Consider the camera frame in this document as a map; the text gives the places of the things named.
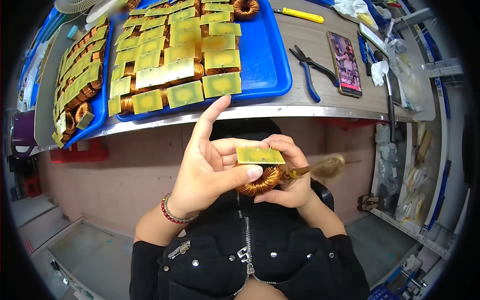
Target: phone screen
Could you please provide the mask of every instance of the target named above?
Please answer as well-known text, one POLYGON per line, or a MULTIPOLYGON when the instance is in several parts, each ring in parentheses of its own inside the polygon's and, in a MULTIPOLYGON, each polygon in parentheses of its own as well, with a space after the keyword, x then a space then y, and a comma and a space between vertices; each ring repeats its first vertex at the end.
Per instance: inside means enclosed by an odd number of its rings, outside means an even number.
POLYGON ((359 70, 353 54, 352 42, 343 36, 333 33, 329 33, 329 35, 342 92, 362 96, 359 70))

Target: smartphone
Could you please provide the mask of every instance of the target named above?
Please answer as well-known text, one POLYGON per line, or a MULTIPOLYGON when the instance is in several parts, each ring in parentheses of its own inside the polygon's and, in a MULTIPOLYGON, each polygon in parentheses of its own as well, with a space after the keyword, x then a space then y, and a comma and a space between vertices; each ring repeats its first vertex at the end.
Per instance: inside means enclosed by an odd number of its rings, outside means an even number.
POLYGON ((352 42, 331 32, 327 32, 327 36, 332 50, 336 75, 340 81, 338 91, 343 95, 362 97, 359 69, 355 54, 353 54, 352 42))

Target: fingernail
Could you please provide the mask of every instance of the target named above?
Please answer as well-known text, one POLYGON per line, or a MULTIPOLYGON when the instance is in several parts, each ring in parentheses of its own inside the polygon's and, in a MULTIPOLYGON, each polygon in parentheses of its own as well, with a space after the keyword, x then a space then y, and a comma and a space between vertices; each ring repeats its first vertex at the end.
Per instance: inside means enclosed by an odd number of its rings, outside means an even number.
POLYGON ((250 165, 247 168, 247 176, 250 182, 257 180, 263 174, 264 170, 259 165, 250 165))

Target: pliers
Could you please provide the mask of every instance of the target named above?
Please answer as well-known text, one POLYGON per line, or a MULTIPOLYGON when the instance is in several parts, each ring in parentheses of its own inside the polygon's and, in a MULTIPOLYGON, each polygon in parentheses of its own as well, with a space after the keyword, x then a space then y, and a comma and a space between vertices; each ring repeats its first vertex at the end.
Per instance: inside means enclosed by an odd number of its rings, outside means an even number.
POLYGON ((305 69, 305 74, 307 75, 308 91, 310 92, 310 95, 315 100, 315 102, 320 102, 320 96, 318 96, 317 92, 315 91, 315 88, 313 87, 312 74, 310 73, 310 66, 322 72, 323 74, 327 75, 335 87, 338 87, 340 85, 340 82, 338 81, 335 73, 319 65, 318 63, 313 61, 311 58, 305 57, 305 54, 303 54, 302 50, 300 50, 300 48, 297 45, 295 45, 295 49, 297 50, 297 52, 295 52, 292 48, 289 48, 290 52, 292 52, 292 54, 295 55, 295 57, 298 60, 300 60, 300 65, 305 69))

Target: yellow utility knife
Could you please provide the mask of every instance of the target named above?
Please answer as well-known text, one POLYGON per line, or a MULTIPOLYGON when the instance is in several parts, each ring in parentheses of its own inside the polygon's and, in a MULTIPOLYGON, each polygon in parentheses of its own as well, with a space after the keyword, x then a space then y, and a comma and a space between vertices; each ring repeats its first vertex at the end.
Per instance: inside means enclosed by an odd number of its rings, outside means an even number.
POLYGON ((299 12, 299 11, 291 10, 290 8, 285 8, 285 7, 282 10, 278 9, 278 8, 274 8, 273 12, 287 14, 287 15, 290 15, 290 16, 294 16, 294 17, 297 17, 297 18, 301 18, 301 19, 305 19, 305 20, 308 20, 308 21, 316 22, 316 23, 319 23, 319 24, 322 24, 324 22, 323 17, 319 16, 317 14, 299 12))

